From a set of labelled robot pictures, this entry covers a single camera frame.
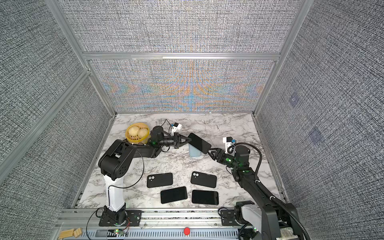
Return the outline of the dark blue smartphone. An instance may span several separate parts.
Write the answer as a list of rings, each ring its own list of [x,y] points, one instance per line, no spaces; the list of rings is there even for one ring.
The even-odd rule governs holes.
[[[190,145],[192,145],[194,148],[199,150],[201,153],[206,155],[208,151],[211,149],[212,145],[208,143],[207,141],[203,140],[199,136],[197,136],[194,133],[190,133],[188,135],[188,138],[191,140],[189,142]]]

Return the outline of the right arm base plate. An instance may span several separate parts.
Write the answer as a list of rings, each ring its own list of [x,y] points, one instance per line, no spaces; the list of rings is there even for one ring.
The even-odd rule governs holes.
[[[236,214],[234,210],[220,209],[219,215],[221,218],[222,226],[233,227],[233,226],[243,226],[246,224],[246,222],[240,222],[240,220],[236,218]]]

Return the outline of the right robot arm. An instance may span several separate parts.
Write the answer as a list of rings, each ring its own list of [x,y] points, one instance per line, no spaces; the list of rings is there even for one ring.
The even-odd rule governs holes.
[[[248,143],[236,143],[225,151],[220,148],[208,150],[216,162],[232,169],[234,180],[247,191],[252,201],[237,202],[236,221],[242,225],[238,239],[249,239],[243,234],[247,226],[256,229],[254,239],[276,240],[282,227],[292,228],[296,240],[309,240],[310,236],[300,223],[297,210],[292,204],[285,204],[275,197],[260,181],[258,171],[262,163],[261,151]]]

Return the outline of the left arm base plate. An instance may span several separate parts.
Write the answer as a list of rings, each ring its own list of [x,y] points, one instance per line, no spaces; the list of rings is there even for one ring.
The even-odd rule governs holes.
[[[138,227],[142,218],[141,210],[125,210],[113,212],[109,209],[103,210],[99,221],[100,227]]]

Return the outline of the light blue phone case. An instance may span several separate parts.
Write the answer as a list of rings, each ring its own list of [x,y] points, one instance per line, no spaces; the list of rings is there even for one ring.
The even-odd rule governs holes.
[[[201,151],[196,149],[193,145],[189,144],[189,155],[191,158],[197,158],[201,156]]]

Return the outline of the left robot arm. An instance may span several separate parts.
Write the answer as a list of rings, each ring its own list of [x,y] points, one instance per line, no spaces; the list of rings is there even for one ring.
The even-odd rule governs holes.
[[[161,126],[155,126],[150,131],[150,138],[146,144],[132,144],[124,140],[114,141],[98,163],[106,183],[107,195],[102,219],[116,226],[121,226],[127,221],[123,183],[124,176],[134,158],[154,159],[163,151],[163,147],[178,149],[191,141],[191,138],[179,133],[169,134]]]

